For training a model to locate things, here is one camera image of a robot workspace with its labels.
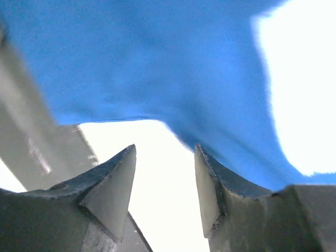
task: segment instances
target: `blue cloth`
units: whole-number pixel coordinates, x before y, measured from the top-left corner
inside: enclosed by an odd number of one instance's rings
[[[250,19],[279,1],[0,0],[60,124],[154,119],[271,190],[335,183],[285,158]]]

